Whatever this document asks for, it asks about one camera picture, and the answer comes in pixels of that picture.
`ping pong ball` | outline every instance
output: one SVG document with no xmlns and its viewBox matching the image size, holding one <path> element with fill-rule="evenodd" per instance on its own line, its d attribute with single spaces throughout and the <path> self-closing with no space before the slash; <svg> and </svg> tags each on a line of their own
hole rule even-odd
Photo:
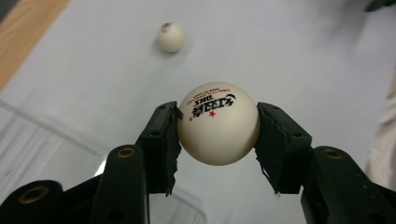
<svg viewBox="0 0 396 224">
<path fill-rule="evenodd" d="M 177 23 L 165 23 L 158 34 L 160 47 L 167 52 L 178 52 L 186 43 L 187 35 L 183 27 Z"/>
<path fill-rule="evenodd" d="M 177 121 L 181 145 L 196 160 L 227 165 L 245 157 L 260 132 L 258 109 L 240 88 L 210 82 L 191 91 L 181 102 Z"/>
</svg>

